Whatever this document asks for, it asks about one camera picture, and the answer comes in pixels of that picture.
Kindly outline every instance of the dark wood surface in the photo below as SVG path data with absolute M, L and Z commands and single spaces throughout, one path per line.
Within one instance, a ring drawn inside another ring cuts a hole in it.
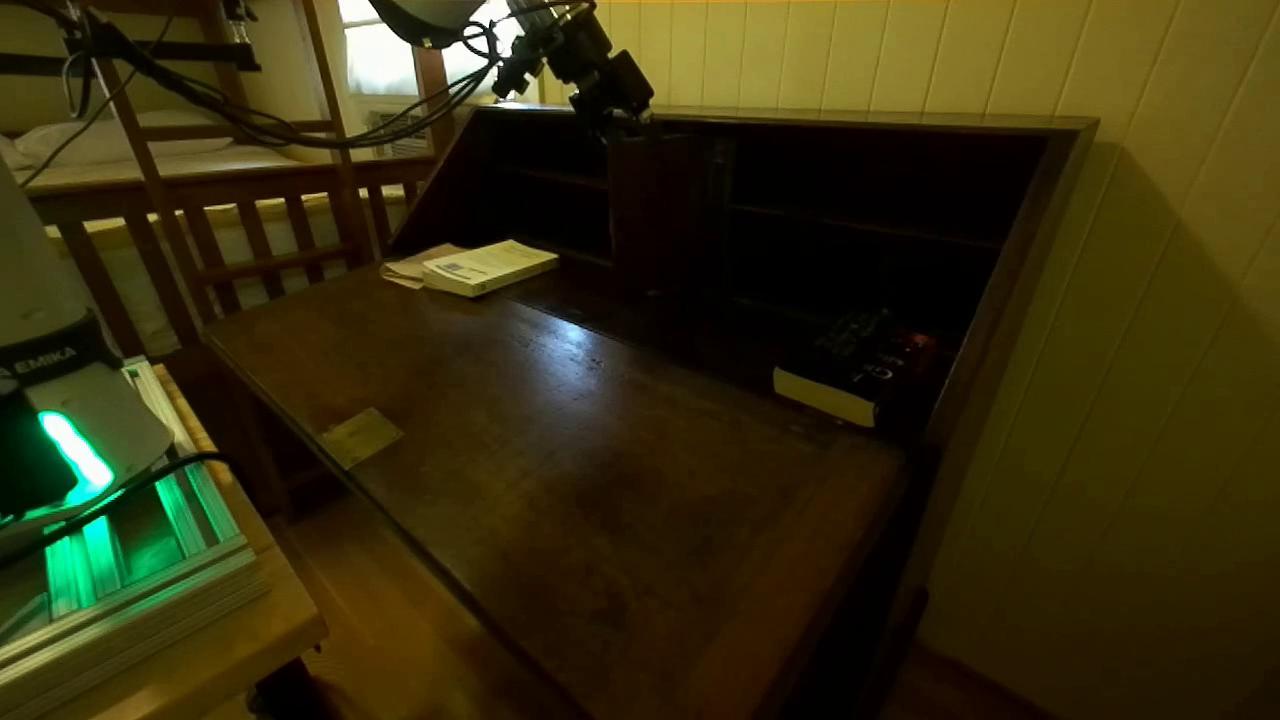
M 769 714 L 877 549 L 905 451 L 613 309 L 567 267 L 489 300 L 357 274 L 206 341 L 311 446 L 364 407 L 402 433 L 344 482 L 570 714 Z

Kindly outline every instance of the wooden floor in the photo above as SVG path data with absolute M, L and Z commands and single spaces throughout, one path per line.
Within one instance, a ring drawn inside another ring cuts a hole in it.
M 515 706 L 491 706 L 462 676 L 458 662 L 484 650 L 458 634 L 434 628 L 424 610 L 452 613 L 447 592 L 414 556 L 352 498 L 335 498 L 300 521 L 275 530 L 327 617 L 327 643 L 309 653 L 322 698 L 349 720 L 466 720 L 515 716 Z M 913 650 L 891 689 L 884 720 L 1037 720 L 1038 714 L 983 684 L 926 650 Z

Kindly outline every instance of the green light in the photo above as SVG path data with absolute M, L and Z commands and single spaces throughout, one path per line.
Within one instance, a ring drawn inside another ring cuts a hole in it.
M 65 411 L 40 411 L 44 436 L 57 446 L 57 451 L 72 466 L 75 488 L 65 498 L 67 506 L 79 506 L 96 491 L 105 491 L 114 472 L 96 456 L 96 449 L 79 436 L 79 428 Z

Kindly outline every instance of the wooden paneling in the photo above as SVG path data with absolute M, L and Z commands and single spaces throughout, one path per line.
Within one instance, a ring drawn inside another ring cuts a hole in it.
M 925 637 L 1061 716 L 1275 714 L 1275 0 L 605 14 L 656 103 L 1101 118 Z

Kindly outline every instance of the open book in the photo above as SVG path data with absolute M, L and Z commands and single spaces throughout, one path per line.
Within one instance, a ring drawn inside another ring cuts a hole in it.
M 428 251 L 387 262 L 384 279 L 452 297 L 489 297 L 557 267 L 557 262 L 557 251 L 521 242 L 495 242 L 478 247 L 434 243 Z

